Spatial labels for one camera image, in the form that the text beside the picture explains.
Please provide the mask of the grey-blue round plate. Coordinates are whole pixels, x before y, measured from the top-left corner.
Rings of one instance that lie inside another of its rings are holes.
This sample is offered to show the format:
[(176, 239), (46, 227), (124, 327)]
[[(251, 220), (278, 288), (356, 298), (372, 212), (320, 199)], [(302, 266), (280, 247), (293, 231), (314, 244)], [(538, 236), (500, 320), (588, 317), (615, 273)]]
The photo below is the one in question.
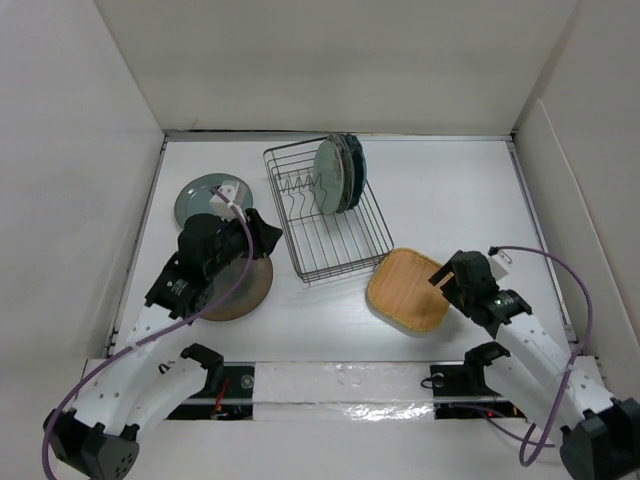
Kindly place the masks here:
[(249, 185), (241, 178), (226, 174), (212, 173), (201, 176), (189, 182), (179, 193), (174, 204), (174, 216), (180, 228), (184, 227), (186, 220), (196, 214), (213, 214), (209, 201), (212, 197), (210, 189), (223, 182), (240, 182), (245, 188), (245, 195), (240, 206), (242, 210), (253, 207), (253, 194)]

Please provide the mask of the light green flower plate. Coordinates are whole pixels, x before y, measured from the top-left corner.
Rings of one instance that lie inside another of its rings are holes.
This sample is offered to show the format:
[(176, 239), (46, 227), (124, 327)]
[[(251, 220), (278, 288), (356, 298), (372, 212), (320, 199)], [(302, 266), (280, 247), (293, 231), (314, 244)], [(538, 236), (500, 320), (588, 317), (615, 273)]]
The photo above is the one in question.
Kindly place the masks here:
[(318, 209), (334, 214), (342, 199), (344, 169), (338, 141), (327, 137), (318, 146), (313, 163), (313, 193)]

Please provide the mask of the blue floral white plate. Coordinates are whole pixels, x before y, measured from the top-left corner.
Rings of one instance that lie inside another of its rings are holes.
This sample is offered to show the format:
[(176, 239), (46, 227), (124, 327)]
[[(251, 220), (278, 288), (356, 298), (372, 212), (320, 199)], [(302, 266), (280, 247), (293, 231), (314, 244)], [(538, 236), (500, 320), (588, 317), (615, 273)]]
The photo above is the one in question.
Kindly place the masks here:
[(353, 197), (353, 190), (355, 185), (355, 167), (348, 143), (346, 142), (345, 136), (343, 134), (337, 135), (337, 144), (340, 150), (344, 177), (344, 186), (337, 213), (344, 213), (348, 210)]

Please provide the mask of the orange woven square plate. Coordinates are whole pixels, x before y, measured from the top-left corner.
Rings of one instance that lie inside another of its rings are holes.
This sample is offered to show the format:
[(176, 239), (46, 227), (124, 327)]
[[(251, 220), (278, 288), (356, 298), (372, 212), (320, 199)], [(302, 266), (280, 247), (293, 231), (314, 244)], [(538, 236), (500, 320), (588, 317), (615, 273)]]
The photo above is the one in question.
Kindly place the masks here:
[(410, 333), (436, 330), (450, 303), (429, 279), (441, 264), (410, 249), (396, 248), (379, 264), (366, 288), (369, 306)]

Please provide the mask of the teal scalloped plate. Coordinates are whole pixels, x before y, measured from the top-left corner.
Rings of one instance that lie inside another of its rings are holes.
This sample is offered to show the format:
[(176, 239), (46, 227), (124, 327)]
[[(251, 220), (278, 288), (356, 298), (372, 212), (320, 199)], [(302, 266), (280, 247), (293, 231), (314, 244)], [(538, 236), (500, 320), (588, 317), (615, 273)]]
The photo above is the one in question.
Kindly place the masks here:
[(367, 176), (367, 165), (360, 140), (353, 134), (345, 134), (344, 139), (354, 165), (354, 187), (348, 209), (354, 209), (361, 198)]

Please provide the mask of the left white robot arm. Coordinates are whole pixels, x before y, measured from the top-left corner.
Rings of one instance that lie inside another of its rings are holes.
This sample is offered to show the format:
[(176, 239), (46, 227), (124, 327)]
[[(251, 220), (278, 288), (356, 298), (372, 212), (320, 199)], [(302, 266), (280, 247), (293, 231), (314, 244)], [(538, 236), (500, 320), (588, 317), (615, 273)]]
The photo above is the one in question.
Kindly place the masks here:
[(280, 228), (254, 208), (231, 207), (235, 217), (188, 218), (177, 249), (145, 296), (144, 308), (122, 349), (87, 373), (46, 417), (41, 464), (48, 479), (57, 459), (88, 479), (123, 479), (140, 451), (141, 439), (180, 403), (222, 387), (224, 358), (199, 343), (179, 346), (175, 331), (219, 307), (216, 277), (236, 260), (251, 264), (274, 251)]

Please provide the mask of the brown speckled round plate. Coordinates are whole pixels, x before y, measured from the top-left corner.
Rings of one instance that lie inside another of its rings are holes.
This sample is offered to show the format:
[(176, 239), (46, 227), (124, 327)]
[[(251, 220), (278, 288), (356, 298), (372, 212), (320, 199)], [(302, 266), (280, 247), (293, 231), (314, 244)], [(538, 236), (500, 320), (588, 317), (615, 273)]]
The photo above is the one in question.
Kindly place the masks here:
[[(241, 277), (246, 265), (245, 258), (234, 260), (214, 279), (214, 292), (206, 307), (216, 304)], [(270, 257), (251, 262), (242, 282), (215, 309), (201, 315), (201, 318), (213, 322), (227, 322), (239, 319), (254, 311), (267, 297), (273, 282), (273, 264)]]

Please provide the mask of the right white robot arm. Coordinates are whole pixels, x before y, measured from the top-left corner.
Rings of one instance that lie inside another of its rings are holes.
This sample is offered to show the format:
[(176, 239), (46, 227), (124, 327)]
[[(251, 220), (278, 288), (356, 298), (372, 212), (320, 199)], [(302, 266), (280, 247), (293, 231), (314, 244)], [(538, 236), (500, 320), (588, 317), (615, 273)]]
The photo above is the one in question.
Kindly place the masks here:
[(457, 251), (430, 284), (490, 341), (469, 350), (460, 365), (432, 368), (437, 397), (496, 396), (518, 409), (540, 436), (521, 441), (530, 466), (555, 447), (573, 479), (621, 479), (639, 469), (639, 403), (621, 400), (575, 364), (544, 330), (531, 306), (498, 281), (508, 272), (501, 247)]

